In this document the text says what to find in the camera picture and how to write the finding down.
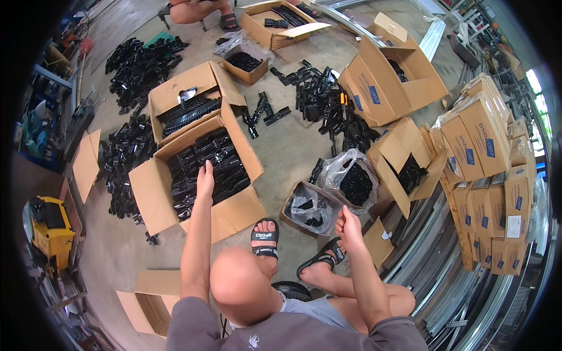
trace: plastic bag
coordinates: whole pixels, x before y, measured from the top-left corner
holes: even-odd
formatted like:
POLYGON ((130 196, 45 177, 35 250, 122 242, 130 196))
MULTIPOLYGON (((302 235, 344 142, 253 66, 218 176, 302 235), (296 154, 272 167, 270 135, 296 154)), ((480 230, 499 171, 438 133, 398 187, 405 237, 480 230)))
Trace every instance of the plastic bag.
POLYGON ((534 179, 533 208, 529 218, 527 230, 527 243, 537 242, 537 253, 540 253, 541 243, 546 244, 546 235, 549 230, 549 205, 546 192, 546 183, 541 177, 534 179))
POLYGON ((265 56, 266 58, 268 58, 268 69, 273 67, 273 62, 275 60, 275 54, 273 52, 271 52, 271 50, 268 49, 264 49, 263 47, 257 45, 256 43, 254 43, 251 39, 248 39, 246 36, 246 31, 239 30, 239 31, 235 31, 235 32, 231 32, 231 33, 225 33, 222 38, 230 38, 229 41, 224 42, 220 45, 215 46, 215 48, 213 49, 213 54, 215 55, 219 55, 219 56, 224 56, 226 55, 230 50, 234 49, 236 46, 238 45, 245 45, 248 47, 251 47, 255 50, 258 50, 260 53, 262 53, 263 56, 265 56))
POLYGON ((340 153, 337 157, 327 159, 324 161, 324 167, 320 172, 319 186, 327 192, 334 194, 343 204, 347 205, 351 212, 356 215, 366 213, 367 210, 377 203, 377 188, 379 180, 375 175, 375 171, 367 160, 367 156, 360 152, 358 149, 349 149, 346 152, 340 153), (363 204, 357 202, 353 204, 352 199, 346 198, 346 193, 342 190, 342 181, 346 178, 347 174, 352 167, 360 167, 372 183, 371 190, 368 194, 365 192, 365 200, 363 204))
POLYGON ((326 197, 312 189, 297 187, 293 193, 291 219, 319 235, 330 235, 333 208, 326 197))

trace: shorts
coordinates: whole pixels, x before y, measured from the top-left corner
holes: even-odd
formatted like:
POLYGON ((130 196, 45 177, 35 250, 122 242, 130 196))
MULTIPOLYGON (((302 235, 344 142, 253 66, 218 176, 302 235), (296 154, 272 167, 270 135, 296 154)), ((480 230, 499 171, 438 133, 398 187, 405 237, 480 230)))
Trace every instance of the shorts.
MULTIPOLYGON (((334 295, 325 295, 316 300, 303 302, 297 299, 288 299, 281 291, 278 291, 278 293, 283 297, 283 305, 279 312, 303 313, 326 325, 357 331, 357 329, 328 302, 328 299, 335 297, 334 295)), ((230 323, 230 326, 232 330, 243 328, 234 323, 230 323)))

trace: workshop floor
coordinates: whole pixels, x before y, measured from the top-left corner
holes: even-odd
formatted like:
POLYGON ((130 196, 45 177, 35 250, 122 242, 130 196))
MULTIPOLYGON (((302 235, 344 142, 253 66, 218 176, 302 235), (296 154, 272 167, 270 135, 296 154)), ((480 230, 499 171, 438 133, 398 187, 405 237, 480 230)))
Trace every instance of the workshop floor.
MULTIPOLYGON (((239 6, 254 2, 257 1, 240 0, 239 6)), ((113 74, 105 74, 105 59, 119 42, 106 38, 119 34, 122 40, 137 37, 146 42, 159 32, 166 31, 160 19, 153 17, 158 8, 155 9, 154 5, 149 6, 148 3, 146 0, 115 1, 96 18, 90 29, 89 36, 92 37, 94 46, 86 62, 83 95, 89 93, 93 84, 100 104, 88 131, 91 133, 101 129, 102 139, 129 119, 129 115, 117 114, 119 107, 115 102, 116 96, 109 93, 108 87, 113 74), (141 19, 149 20, 140 24, 141 19)), ((354 9, 371 17, 384 12, 405 27, 417 42, 421 41, 430 25, 408 0, 381 0, 370 5, 361 4, 354 9)), ((219 62, 219 57, 212 54, 215 40, 223 33, 218 26, 219 17, 220 14, 215 12, 205 19, 208 29, 206 33, 199 23, 175 25, 168 20, 171 26, 168 33, 178 35, 183 41, 190 43, 180 53, 184 60, 174 70, 174 75, 205 61, 219 62)), ((322 21, 334 26, 313 34, 310 40, 275 51, 274 66, 279 71, 296 71, 301 67, 299 62, 306 59, 321 70, 330 66, 341 72, 352 60, 359 46, 355 36, 338 28, 337 23, 331 19, 324 17, 322 21)), ((432 63, 447 89, 452 89, 459 80, 463 62, 452 51, 446 39, 441 40, 432 63)), ((239 82, 237 86, 246 96, 250 111, 255 109, 260 91, 267 92, 276 111, 284 106, 294 106, 293 87, 283 86, 269 72, 253 86, 239 82)), ((431 125, 442 110, 441 103, 437 102, 416 111, 412 117, 418 125, 431 125)), ((269 215, 277 218, 291 186, 298 180, 308 178, 319 157, 329 158, 330 140, 327 136, 320 135, 317 129, 316 125, 305 128, 297 113, 285 117, 273 126, 258 126, 260 136, 250 143, 263 165, 264 173, 256 180, 255 188, 269 215)), ((341 140, 338 140, 338 145, 341 146, 341 140)), ((172 227, 158 237, 160 245, 150 247, 145 242, 146 228, 143 225, 135 225, 130 218, 119 220, 108 214, 110 200, 105 184, 98 182, 82 209, 87 239, 78 256, 80 272, 88 291, 87 309, 95 315, 100 327, 118 349, 163 350, 164 339, 138 333, 133 329, 115 291, 133 291, 137 274, 141 270, 178 269, 186 234, 179 226, 172 227)), ((315 240, 282 222, 280 234, 279 268, 273 280, 294 281, 297 266, 313 256, 328 238, 315 240)), ((214 244, 211 259, 231 245, 249 247, 249 235, 250 228, 247 228, 214 244)), ((348 267, 342 264, 337 267, 336 272, 345 275, 347 270, 348 267)))

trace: slide sandal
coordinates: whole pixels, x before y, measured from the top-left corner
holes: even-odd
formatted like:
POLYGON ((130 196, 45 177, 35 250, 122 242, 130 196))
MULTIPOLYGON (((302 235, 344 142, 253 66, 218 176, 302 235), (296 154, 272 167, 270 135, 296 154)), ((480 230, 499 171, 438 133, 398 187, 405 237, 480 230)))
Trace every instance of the slide sandal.
POLYGON ((233 13, 229 13, 228 15, 224 15, 220 18, 220 28, 224 32, 231 32, 231 31, 239 31, 240 25, 238 24, 238 20, 236 19, 236 15, 233 13))
MULTIPOLYGON (((279 225, 273 218, 269 218, 269 217, 262 218, 259 221, 257 221, 253 227, 254 228, 257 227, 257 224, 263 221, 271 221, 275 223, 275 231, 255 231, 254 229, 252 229, 252 235, 250 240, 275 241, 277 243, 279 241, 279 225)), ((276 259, 279 259, 279 257, 277 256, 277 247, 274 246, 267 246, 267 245, 256 246, 252 248, 252 252, 256 256, 271 256, 271 257, 275 257, 276 259)))
POLYGON ((320 15, 318 14, 318 11, 316 11, 315 9, 313 9, 312 7, 308 6, 307 4, 301 2, 298 6, 295 6, 297 9, 301 10, 302 12, 306 13, 307 15, 309 15, 310 17, 312 17, 313 19, 317 19, 318 17, 320 17, 320 15))
POLYGON ((332 267, 331 269, 334 269, 337 264, 341 263, 345 258, 345 255, 342 253, 341 249, 338 246, 338 240, 341 239, 341 237, 336 236, 334 239, 330 240, 326 245, 324 245, 324 247, 321 248, 314 257, 301 264, 297 268, 297 278, 301 278, 300 276, 303 269, 312 266, 316 262, 326 262, 330 264, 330 267, 332 267), (332 252, 336 254, 336 257, 333 257, 332 255, 327 253, 328 250, 332 250, 332 252))

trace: leg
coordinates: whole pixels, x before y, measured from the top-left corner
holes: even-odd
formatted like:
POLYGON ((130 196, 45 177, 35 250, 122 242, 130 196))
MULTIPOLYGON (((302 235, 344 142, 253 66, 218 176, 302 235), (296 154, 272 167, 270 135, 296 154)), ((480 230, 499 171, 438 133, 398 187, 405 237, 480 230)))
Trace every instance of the leg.
MULTIPOLYGON (((258 224, 259 230, 273 222, 258 224)), ((274 241, 252 242, 252 246, 271 245, 274 241)), ((283 298, 271 287, 271 277, 277 271, 277 260, 269 256, 255 256, 244 248, 227 248, 211 267, 211 293, 215 304, 225 317, 240 326, 249 326, 279 312, 283 298)))

